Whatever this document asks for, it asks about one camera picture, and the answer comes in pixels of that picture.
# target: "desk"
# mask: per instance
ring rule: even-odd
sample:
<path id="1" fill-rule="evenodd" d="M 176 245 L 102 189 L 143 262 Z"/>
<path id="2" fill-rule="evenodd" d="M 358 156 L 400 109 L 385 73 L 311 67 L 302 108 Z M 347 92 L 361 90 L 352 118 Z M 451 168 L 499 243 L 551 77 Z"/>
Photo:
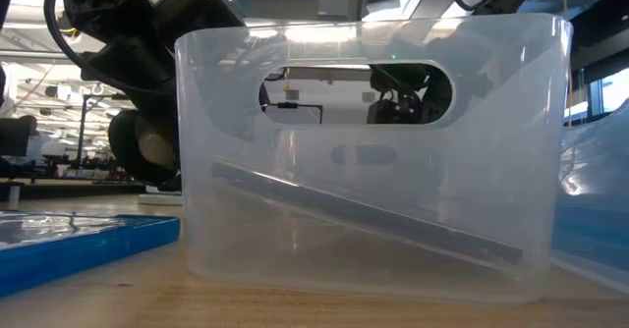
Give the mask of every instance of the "desk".
<path id="1" fill-rule="evenodd" d="M 23 209 L 182 216 L 137 196 L 24 201 Z M 547 298 L 522 306 L 404 302 L 238 288 L 186 269 L 182 242 L 0 300 L 17 327 L 627 327 L 629 297 L 558 268 Z"/>
<path id="2" fill-rule="evenodd" d="M 9 180 L 0 179 L 0 183 Z M 71 196 L 91 196 L 102 194 L 138 194 L 144 192 L 144 185 L 140 183 L 94 183 L 92 180 L 66 180 L 66 179 L 35 179 L 31 184 L 30 179 L 16 179 L 13 182 L 25 184 L 22 187 L 20 200 L 50 199 Z"/>

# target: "metal rod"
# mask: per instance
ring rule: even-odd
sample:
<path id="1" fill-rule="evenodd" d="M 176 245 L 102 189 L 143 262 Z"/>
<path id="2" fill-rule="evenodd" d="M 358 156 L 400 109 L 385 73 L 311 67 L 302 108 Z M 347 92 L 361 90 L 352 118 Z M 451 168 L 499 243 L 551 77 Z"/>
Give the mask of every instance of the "metal rod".
<path id="1" fill-rule="evenodd" d="M 37 104 L 32 104 L 32 105 L 22 104 L 18 106 L 18 108 L 45 108 L 45 109 L 50 109 L 50 110 L 65 110 L 65 111 L 81 109 L 80 106 L 37 105 Z M 90 109 L 90 111 L 106 111 L 106 110 L 107 108 L 104 108 L 104 107 L 93 107 L 93 106 Z"/>
<path id="2" fill-rule="evenodd" d="M 300 107 L 313 107 L 318 109 L 318 123 L 323 124 L 323 105 L 300 104 Z"/>
<path id="3" fill-rule="evenodd" d="M 83 139 L 86 133 L 86 115 L 87 115 L 87 101 L 90 95 L 83 96 L 83 110 L 81 111 L 81 128 L 79 129 L 79 146 L 77 149 L 77 162 L 81 164 L 81 156 L 83 154 Z"/>
<path id="4" fill-rule="evenodd" d="M 20 209 L 20 188 L 21 186 L 11 186 L 9 188 L 9 209 Z"/>
<path id="5" fill-rule="evenodd" d="M 0 49 L 0 57 L 5 62 L 11 62 L 12 59 L 20 60 L 36 60 L 36 61 L 68 61 L 70 59 L 62 52 L 47 52 L 47 51 L 27 51 L 19 49 Z"/>
<path id="6" fill-rule="evenodd" d="M 42 126 L 68 126 L 68 125 L 73 125 L 73 124 L 78 124 L 80 123 L 80 121 L 55 121 L 55 120 L 40 120 L 37 121 L 38 125 L 42 125 Z M 90 126 L 108 126 L 109 122 L 98 122 L 98 121 L 90 121 L 90 122 L 85 122 L 85 125 L 90 125 Z"/>

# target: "transparent storage container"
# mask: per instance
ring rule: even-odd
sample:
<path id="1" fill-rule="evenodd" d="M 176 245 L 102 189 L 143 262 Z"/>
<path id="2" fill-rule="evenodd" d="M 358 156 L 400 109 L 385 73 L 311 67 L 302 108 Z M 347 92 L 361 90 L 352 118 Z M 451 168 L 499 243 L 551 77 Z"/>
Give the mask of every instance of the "transparent storage container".
<path id="1" fill-rule="evenodd" d="M 571 26 L 549 15 L 239 27 L 177 43 L 192 270 L 266 287 L 429 300 L 543 294 Z M 427 125 L 282 125 L 279 67 L 428 63 Z"/>

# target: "ceiling light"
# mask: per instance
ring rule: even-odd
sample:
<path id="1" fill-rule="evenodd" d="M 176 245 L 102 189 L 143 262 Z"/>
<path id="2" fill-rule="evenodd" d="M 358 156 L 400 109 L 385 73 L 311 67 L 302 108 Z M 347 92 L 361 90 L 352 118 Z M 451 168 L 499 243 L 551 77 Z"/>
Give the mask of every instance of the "ceiling light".
<path id="1" fill-rule="evenodd" d="M 72 86 L 60 83 L 57 86 L 57 99 L 75 102 L 75 103 L 83 103 L 83 95 L 80 88 L 73 88 Z"/>
<path id="2" fill-rule="evenodd" d="M 103 101 L 98 101 L 96 104 L 98 105 L 98 107 L 101 107 L 101 108 L 111 108 L 110 105 L 106 104 Z"/>
<path id="3" fill-rule="evenodd" d="M 245 19 L 245 25 L 247 27 L 276 26 L 278 24 L 280 24 L 280 22 L 265 19 Z"/>
<path id="4" fill-rule="evenodd" d="M 363 64 L 329 64 L 329 65 L 316 65 L 313 68 L 334 68 L 334 69 L 357 69 L 357 70 L 369 70 L 370 66 Z"/>
<path id="5" fill-rule="evenodd" d="M 74 136 L 79 136 L 78 133 L 71 133 Z M 84 130 L 83 134 L 85 136 L 102 136 L 103 134 L 106 134 L 105 132 L 102 131 L 96 131 L 96 130 Z"/>
<path id="6" fill-rule="evenodd" d="M 105 111 L 105 114 L 109 117 L 116 117 L 118 116 L 119 113 L 120 113 L 120 110 L 118 108 L 110 108 L 107 111 Z"/>

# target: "ceiling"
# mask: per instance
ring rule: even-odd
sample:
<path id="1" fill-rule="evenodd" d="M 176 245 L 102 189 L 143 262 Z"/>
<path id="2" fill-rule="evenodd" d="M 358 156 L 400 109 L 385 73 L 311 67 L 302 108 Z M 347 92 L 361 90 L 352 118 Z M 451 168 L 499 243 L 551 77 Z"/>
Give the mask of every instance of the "ceiling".
<path id="1" fill-rule="evenodd" d="M 315 21 L 320 20 L 316 13 L 317 0 L 301 1 L 300 5 L 293 5 L 286 0 L 250 0 L 257 7 L 266 6 L 266 11 L 257 10 L 255 16 L 248 16 L 251 7 L 241 6 L 240 9 L 247 19 L 283 19 Z M 74 87 L 74 91 L 89 93 L 94 87 L 93 82 L 82 82 L 79 68 L 71 65 L 63 55 L 57 54 L 59 49 L 48 33 L 42 15 L 43 0 L 12 0 L 5 29 L 0 32 L 0 59 L 8 63 L 13 79 L 17 82 L 14 95 L 21 101 L 15 109 L 17 115 L 31 114 L 37 116 L 43 131 L 55 136 L 61 136 L 67 142 L 76 142 L 78 137 L 79 120 L 81 118 L 82 100 L 64 100 L 47 97 L 45 89 L 50 85 L 64 84 Z M 460 16 L 465 12 L 453 10 L 452 0 L 418 0 L 414 5 L 417 9 L 412 18 Z M 63 11 L 61 0 L 57 3 L 58 11 Z M 103 44 L 86 35 L 71 41 L 72 47 L 78 51 L 98 51 Z M 20 57 L 20 52 L 30 52 L 30 57 Z M 117 92 L 105 86 L 104 93 Z M 48 108 L 49 116 L 40 114 L 42 108 Z M 115 110 L 133 108 L 128 101 L 111 101 L 105 99 L 95 103 L 87 114 L 87 135 L 93 139 L 106 139 L 106 127 Z"/>

